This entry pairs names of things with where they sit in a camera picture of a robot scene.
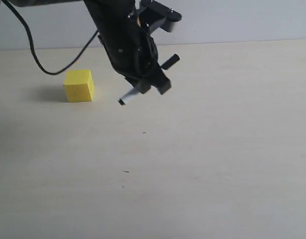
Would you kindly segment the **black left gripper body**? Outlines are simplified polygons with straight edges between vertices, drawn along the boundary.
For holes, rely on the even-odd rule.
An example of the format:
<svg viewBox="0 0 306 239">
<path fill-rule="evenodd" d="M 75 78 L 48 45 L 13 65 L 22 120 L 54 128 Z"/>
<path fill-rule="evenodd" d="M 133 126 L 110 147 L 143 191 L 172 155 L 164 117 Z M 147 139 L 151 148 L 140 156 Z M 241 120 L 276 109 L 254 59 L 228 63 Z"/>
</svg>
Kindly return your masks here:
<svg viewBox="0 0 306 239">
<path fill-rule="evenodd" d="M 161 72 L 157 47 L 138 19 L 136 9 L 126 12 L 95 9 L 93 12 L 100 42 L 114 70 L 129 82 L 153 82 L 153 77 Z"/>
</svg>

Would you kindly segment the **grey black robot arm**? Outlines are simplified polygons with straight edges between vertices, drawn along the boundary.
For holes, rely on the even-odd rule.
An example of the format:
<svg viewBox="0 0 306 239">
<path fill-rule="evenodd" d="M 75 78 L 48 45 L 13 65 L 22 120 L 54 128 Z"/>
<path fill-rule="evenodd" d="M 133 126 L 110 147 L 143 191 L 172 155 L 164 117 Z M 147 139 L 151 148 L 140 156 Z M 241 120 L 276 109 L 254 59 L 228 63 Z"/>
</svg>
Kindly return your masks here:
<svg viewBox="0 0 306 239">
<path fill-rule="evenodd" d="M 134 0 L 86 0 L 84 4 L 96 26 L 91 39 L 99 39 L 113 69 L 141 94 L 151 87 L 162 95 L 167 92 L 171 81 L 164 71 L 179 57 L 159 64 L 152 33 L 159 28 L 172 32 L 182 15 L 155 0 L 142 0 L 139 7 Z"/>
</svg>

